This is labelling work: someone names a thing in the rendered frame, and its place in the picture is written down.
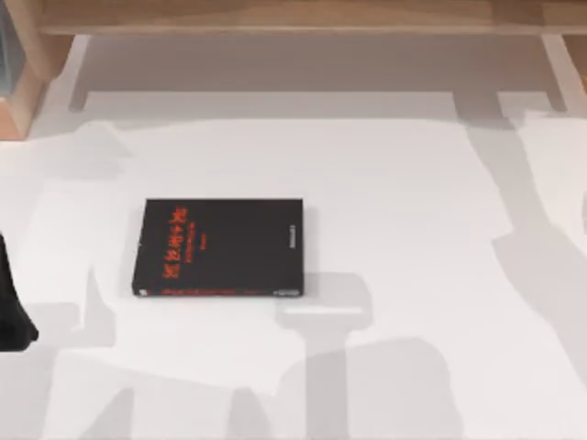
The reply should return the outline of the black book with red lettering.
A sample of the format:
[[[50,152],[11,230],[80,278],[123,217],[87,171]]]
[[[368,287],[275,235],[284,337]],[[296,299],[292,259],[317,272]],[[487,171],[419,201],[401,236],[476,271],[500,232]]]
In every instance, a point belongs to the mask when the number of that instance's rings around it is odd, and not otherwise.
[[[138,297],[285,297],[305,290],[300,199],[148,199]]]

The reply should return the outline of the wooden open shelf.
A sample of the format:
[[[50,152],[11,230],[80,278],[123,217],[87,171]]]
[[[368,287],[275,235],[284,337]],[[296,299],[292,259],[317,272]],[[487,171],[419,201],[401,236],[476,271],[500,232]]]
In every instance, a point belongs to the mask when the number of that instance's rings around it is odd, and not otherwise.
[[[77,35],[123,33],[422,32],[556,34],[587,91],[587,0],[0,0],[24,70],[0,92],[0,139],[30,130],[43,88]]]

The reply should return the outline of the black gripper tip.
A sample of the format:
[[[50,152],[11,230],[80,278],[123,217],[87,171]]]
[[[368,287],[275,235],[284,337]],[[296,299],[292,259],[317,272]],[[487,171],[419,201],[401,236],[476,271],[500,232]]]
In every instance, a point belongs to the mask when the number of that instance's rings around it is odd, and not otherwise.
[[[38,339],[39,330],[18,298],[0,233],[0,352],[24,351]]]

